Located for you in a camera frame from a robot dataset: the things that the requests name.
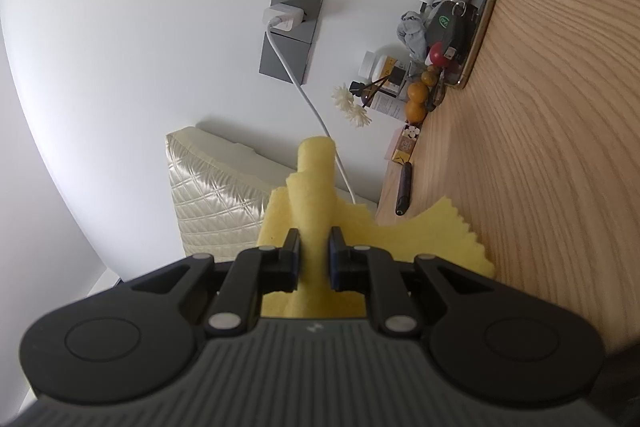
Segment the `yellow cleaning cloth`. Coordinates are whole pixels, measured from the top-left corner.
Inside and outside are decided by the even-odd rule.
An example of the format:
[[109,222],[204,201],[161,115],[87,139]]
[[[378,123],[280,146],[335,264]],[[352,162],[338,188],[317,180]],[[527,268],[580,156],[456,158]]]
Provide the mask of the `yellow cleaning cloth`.
[[315,136],[300,143],[297,170],[269,197],[259,246],[280,246],[288,231],[300,237],[299,279],[292,294],[277,291],[262,300],[262,316],[278,319],[364,317],[364,297],[332,291],[328,242],[334,227],[349,245],[385,249],[397,261],[432,254],[492,279],[496,274],[470,226],[451,199],[443,197],[416,217],[397,225],[377,225],[370,210],[341,199],[334,186],[335,144]]

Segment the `black pen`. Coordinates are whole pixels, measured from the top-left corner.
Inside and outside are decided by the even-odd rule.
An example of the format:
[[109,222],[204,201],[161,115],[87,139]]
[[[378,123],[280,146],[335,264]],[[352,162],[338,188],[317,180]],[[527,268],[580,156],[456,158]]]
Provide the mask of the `black pen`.
[[398,183],[395,215],[403,216],[411,204],[413,165],[410,161],[402,164]]

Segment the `cream quilted headboard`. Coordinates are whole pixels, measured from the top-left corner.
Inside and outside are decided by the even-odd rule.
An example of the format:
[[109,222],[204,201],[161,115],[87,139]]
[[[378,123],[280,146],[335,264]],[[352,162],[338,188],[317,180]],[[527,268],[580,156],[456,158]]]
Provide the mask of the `cream quilted headboard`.
[[271,193],[295,172],[197,127],[166,135],[166,157],[184,252],[218,260],[258,244]]

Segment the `small pink box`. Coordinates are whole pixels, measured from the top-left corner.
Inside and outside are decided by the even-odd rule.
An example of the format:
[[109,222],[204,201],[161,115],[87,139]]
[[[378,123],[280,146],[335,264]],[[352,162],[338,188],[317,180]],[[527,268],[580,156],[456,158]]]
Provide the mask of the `small pink box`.
[[398,129],[387,147],[384,159],[404,165],[411,159],[416,142],[418,142],[421,129],[412,124],[404,124]]

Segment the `orange wooden gourd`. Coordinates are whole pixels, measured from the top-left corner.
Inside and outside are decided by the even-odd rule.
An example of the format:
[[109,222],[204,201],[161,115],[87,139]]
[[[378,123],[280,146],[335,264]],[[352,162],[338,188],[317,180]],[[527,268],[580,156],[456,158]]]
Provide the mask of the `orange wooden gourd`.
[[434,101],[438,80],[437,70],[428,68],[422,72],[419,78],[409,81],[407,102],[405,104],[405,115],[408,124],[413,124],[413,126],[422,124],[430,111],[428,106]]

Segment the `reed diffuser bottle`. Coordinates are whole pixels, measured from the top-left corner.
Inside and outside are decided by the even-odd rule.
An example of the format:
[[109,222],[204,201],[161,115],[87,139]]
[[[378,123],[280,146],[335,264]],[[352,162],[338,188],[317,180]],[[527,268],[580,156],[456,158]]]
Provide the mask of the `reed diffuser bottle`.
[[406,118],[404,101],[382,90],[382,81],[363,83],[353,81],[348,88],[351,95],[358,98],[358,106],[365,112],[373,109],[375,112],[390,116],[400,121]]

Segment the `black smartphone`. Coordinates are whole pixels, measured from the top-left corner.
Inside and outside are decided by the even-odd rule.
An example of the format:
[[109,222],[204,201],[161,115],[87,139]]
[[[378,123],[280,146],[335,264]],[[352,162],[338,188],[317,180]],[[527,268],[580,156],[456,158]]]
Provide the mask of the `black smartphone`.
[[480,47],[483,44],[492,11],[497,0],[469,0],[466,2],[465,17],[468,19],[465,31],[464,49],[462,57],[457,58],[456,64],[448,68],[446,81],[454,89],[464,89],[468,83],[475,65]]

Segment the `red round charm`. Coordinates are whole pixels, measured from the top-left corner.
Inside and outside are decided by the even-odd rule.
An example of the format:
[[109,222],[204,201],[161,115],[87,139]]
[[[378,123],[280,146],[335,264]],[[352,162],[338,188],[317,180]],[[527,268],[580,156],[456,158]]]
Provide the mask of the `red round charm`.
[[446,67],[449,63],[448,58],[442,53],[442,44],[440,42],[431,46],[428,58],[437,67]]

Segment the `black key fob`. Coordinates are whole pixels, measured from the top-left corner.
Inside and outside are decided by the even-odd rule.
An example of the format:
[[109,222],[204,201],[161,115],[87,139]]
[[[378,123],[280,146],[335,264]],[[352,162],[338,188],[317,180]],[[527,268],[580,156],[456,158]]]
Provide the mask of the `black key fob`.
[[462,67],[469,54],[469,43],[466,41],[450,42],[442,47],[442,56],[448,68]]

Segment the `grey crumpled cloth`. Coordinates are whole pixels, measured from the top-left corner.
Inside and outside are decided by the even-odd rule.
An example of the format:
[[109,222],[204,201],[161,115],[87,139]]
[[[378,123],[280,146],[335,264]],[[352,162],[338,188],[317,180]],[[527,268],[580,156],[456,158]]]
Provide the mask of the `grey crumpled cloth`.
[[414,11],[401,15],[397,26],[397,37],[405,46],[411,60],[423,63],[426,60],[426,26],[420,13]]

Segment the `black car key green logo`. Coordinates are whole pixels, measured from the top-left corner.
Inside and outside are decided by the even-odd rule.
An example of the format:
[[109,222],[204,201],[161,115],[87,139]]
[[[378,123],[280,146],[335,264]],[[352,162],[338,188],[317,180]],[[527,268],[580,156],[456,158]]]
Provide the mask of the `black car key green logo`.
[[459,49],[463,43],[468,15],[471,13],[464,1],[444,1],[433,11],[426,26],[426,44],[429,48],[440,43],[444,50]]

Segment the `white charger plug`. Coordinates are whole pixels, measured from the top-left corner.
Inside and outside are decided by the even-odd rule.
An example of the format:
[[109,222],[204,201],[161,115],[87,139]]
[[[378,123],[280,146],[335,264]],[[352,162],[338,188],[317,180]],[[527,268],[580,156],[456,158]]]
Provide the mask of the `white charger plug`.
[[297,6],[286,3],[271,5],[262,14],[262,22],[268,29],[289,32],[303,23],[305,12]]

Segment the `grey wall socket plate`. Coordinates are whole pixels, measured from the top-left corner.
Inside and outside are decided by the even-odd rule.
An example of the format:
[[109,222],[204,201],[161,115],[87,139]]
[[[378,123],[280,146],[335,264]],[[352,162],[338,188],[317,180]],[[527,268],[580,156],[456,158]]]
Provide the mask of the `grey wall socket plate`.
[[[302,22],[290,31],[282,29],[271,31],[274,42],[288,61],[300,84],[306,81],[322,3],[323,0],[271,0],[272,5],[287,4],[304,11]],[[267,77],[291,82],[267,37],[264,37],[262,43],[258,72]]]

